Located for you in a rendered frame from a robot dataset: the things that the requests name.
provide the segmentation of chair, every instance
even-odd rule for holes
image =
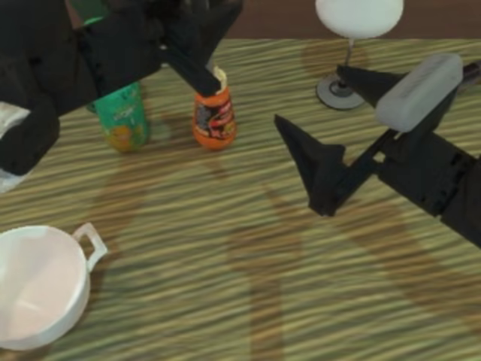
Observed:
[[[316,0],[317,16],[326,28],[349,39],[345,65],[349,64],[355,40],[377,38],[390,32],[401,19],[404,0]],[[317,84],[317,97],[337,110],[357,108],[364,100],[336,74]]]

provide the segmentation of mug handle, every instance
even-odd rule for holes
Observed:
[[[87,269],[89,272],[92,272],[98,261],[100,261],[100,259],[108,253],[108,249],[105,243],[102,241],[99,233],[91,223],[85,223],[80,226],[72,234],[72,237],[74,237],[77,242],[80,242],[82,237],[85,235],[90,240],[90,243],[92,243],[94,249],[93,253],[87,260]]]

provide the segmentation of dark object on table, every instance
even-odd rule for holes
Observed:
[[[464,67],[464,81],[479,74],[479,63]],[[340,78],[374,108],[403,77],[340,66]],[[481,158],[466,153],[434,131],[449,110],[453,90],[412,131],[388,129],[355,162],[343,163],[343,145],[322,144],[276,116],[276,126],[294,159],[309,196],[321,216],[338,208],[373,174],[410,202],[481,247]],[[382,162],[375,160],[381,153]]]
[[[63,1],[0,0],[0,102],[31,111],[0,140],[0,169],[25,175],[58,139],[60,116],[163,63],[203,96],[219,90],[206,64],[243,0],[224,0],[202,14],[179,0],[109,4],[103,20],[73,30]]]

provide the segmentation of orange bottle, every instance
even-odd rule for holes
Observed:
[[[216,95],[204,98],[195,95],[192,131],[195,140],[210,150],[221,150],[229,146],[237,134],[231,94],[225,72],[218,67],[213,70],[221,83]]]

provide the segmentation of lamp base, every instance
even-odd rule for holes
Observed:
[[[357,93],[340,82],[336,74],[331,74],[318,82],[317,98],[326,106],[338,111],[348,111],[365,103]]]

